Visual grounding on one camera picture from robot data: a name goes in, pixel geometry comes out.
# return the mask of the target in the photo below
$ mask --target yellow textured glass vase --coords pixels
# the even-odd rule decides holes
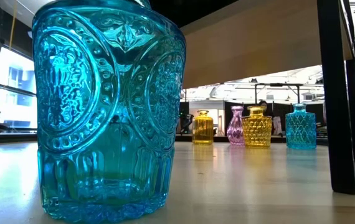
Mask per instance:
[[[194,144],[214,143],[214,120],[208,116],[209,111],[198,111],[199,115],[194,118],[192,129],[192,142]]]
[[[264,106],[249,106],[250,116],[242,118],[245,147],[270,147],[272,117],[264,116]]]

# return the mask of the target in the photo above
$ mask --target wooden table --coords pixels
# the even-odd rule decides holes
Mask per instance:
[[[51,224],[37,180],[37,144],[0,145],[0,224]],[[177,142],[169,198],[127,223],[354,224],[355,195],[331,190],[328,150],[250,150]]]

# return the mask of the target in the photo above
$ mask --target blue textured glass bottle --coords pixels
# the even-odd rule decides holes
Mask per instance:
[[[294,113],[286,114],[286,141],[290,149],[316,148],[316,117],[306,112],[306,105],[294,105]]]
[[[59,0],[33,24],[42,206],[117,222],[163,206],[186,59],[148,0]]]

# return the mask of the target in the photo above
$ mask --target glass bottle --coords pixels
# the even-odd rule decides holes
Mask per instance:
[[[192,129],[192,142],[194,144],[214,143],[214,120],[208,116],[206,110],[198,111],[199,115],[194,118]]]
[[[118,222],[163,206],[186,43],[148,0],[59,0],[33,23],[42,206]]]
[[[264,116],[264,106],[249,106],[250,116],[242,119],[245,147],[270,147],[272,117]]]
[[[233,145],[244,145],[244,136],[242,129],[243,106],[232,106],[233,118],[227,128],[227,137]]]
[[[316,116],[306,112],[306,105],[293,105],[294,113],[286,114],[286,142],[290,149],[316,149]]]

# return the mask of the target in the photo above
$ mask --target embossed glass pattern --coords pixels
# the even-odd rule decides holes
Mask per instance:
[[[163,206],[186,58],[148,0],[60,0],[33,25],[44,210],[117,222]]]
[[[316,116],[306,112],[306,105],[294,105],[294,113],[286,114],[286,141],[290,149],[316,148]]]
[[[250,116],[242,119],[245,147],[270,147],[272,117],[264,116],[264,106],[249,106]]]
[[[192,128],[192,142],[194,144],[214,143],[214,120],[208,116],[208,111],[198,111],[199,115],[194,118]]]
[[[244,145],[244,136],[242,129],[242,106],[232,106],[233,118],[227,128],[227,137],[233,145]]]

